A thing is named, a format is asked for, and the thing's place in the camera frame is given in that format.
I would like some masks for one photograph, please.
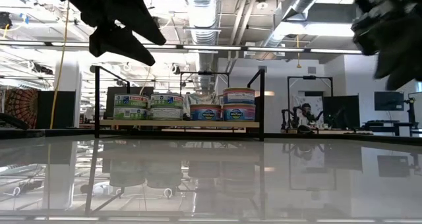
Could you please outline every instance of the can label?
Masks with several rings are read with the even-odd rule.
[[[146,109],[137,108],[114,108],[114,119],[146,119]]]
[[[224,103],[255,103],[255,95],[252,92],[226,92]]]
[[[219,109],[191,109],[193,121],[217,121],[220,120],[221,110]]]
[[[226,121],[254,121],[255,108],[239,107],[224,109],[224,119]]]
[[[152,108],[152,120],[181,120],[183,110],[178,108]]]
[[[148,105],[148,98],[142,96],[120,96],[114,97],[114,106],[117,107],[139,107],[146,108]]]
[[[183,98],[171,95],[152,96],[151,107],[183,108]]]

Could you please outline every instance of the stacked cans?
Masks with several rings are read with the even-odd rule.
[[[183,118],[183,97],[178,94],[152,94],[151,119],[180,121]]]
[[[224,121],[255,121],[255,90],[250,88],[226,88],[223,90]]]
[[[147,106],[149,98],[134,94],[114,95],[114,119],[147,119]]]

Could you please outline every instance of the computer monitor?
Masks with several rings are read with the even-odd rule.
[[[403,111],[403,92],[375,92],[376,111]]]
[[[332,128],[358,128],[361,126],[359,96],[332,96],[323,98],[324,123]]]

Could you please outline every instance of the blue can label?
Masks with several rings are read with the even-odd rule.
[[[225,121],[254,121],[255,108],[254,107],[239,107],[224,109]]]
[[[216,109],[192,109],[193,121],[217,121],[220,118],[220,110]]]

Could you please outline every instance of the ceiling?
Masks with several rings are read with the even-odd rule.
[[[268,7],[258,9],[253,7],[251,17],[248,21],[248,28],[245,30],[241,38],[241,44],[247,42],[260,42],[265,40],[271,33],[273,27],[273,14],[277,9],[278,3],[284,0],[266,0]],[[236,2],[238,0],[220,0],[221,7],[219,10],[219,36],[218,44],[225,45],[228,43],[236,17]],[[352,3],[353,0],[318,0],[321,3]],[[145,0],[147,7],[150,7],[150,13],[158,17],[161,31],[167,39],[167,43],[174,44],[192,44],[191,32],[186,30],[189,26],[188,6],[184,0]],[[6,32],[2,40],[30,40],[42,42],[61,42],[63,41],[65,31],[65,3],[60,0],[0,0],[0,12],[11,13],[13,21],[13,30]],[[28,16],[28,22],[24,22],[21,14]],[[80,12],[74,6],[71,6],[69,18],[72,20],[69,24],[68,41],[69,42],[88,42],[89,35],[94,29],[85,25],[80,21]],[[141,36],[135,36],[141,42],[147,42]],[[297,39],[285,38],[283,42],[286,47],[297,47]],[[333,37],[333,36],[316,36],[316,35],[300,35],[300,47],[317,47],[327,49],[355,49],[350,37]],[[95,63],[103,67],[112,69],[122,77],[137,78],[139,80],[155,78],[163,82],[156,83],[156,89],[168,90],[169,88],[178,88],[177,81],[169,83],[169,80],[179,79],[179,75],[174,75],[169,68],[172,65],[179,65],[181,70],[196,71],[195,59],[197,53],[153,53],[157,63],[149,68],[142,63],[115,55],[106,53],[99,58],[95,58],[87,51],[72,52],[72,56],[77,57],[81,65],[84,78],[93,78],[94,75],[89,71],[89,65]],[[0,47],[0,75],[3,76],[40,76],[36,72],[28,69],[28,62],[33,61],[39,63],[51,70],[55,70],[57,59],[61,56],[60,49],[22,49],[11,47]],[[326,55],[304,54],[302,59],[319,59],[323,60]],[[296,59],[296,53],[288,53],[286,60]],[[197,77],[191,76],[193,83],[189,83],[186,90],[193,90],[197,85]],[[19,80],[19,82],[27,82],[36,85],[39,88],[50,88],[53,80]],[[0,84],[6,85],[5,80],[0,80]],[[84,81],[82,85],[84,90],[93,88],[93,82]],[[102,82],[102,88],[115,85],[115,82]],[[153,83],[147,83],[147,86],[153,86]]]

